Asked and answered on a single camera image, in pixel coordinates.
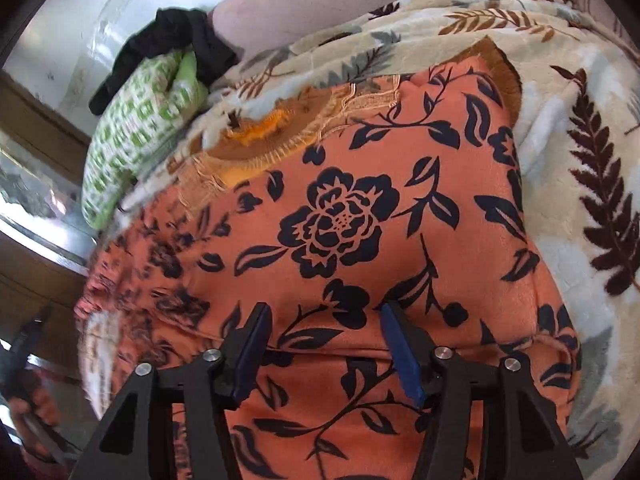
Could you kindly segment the person's left hand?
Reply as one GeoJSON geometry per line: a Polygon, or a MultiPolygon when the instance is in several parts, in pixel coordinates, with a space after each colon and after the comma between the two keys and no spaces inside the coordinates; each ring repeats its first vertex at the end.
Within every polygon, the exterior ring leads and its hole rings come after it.
{"type": "Polygon", "coordinates": [[[22,441],[21,453],[26,463],[37,466],[62,466],[44,444],[42,431],[37,432],[35,420],[50,427],[58,426],[61,421],[58,404],[43,386],[38,386],[25,400],[12,396],[8,401],[10,417],[22,441]]]}

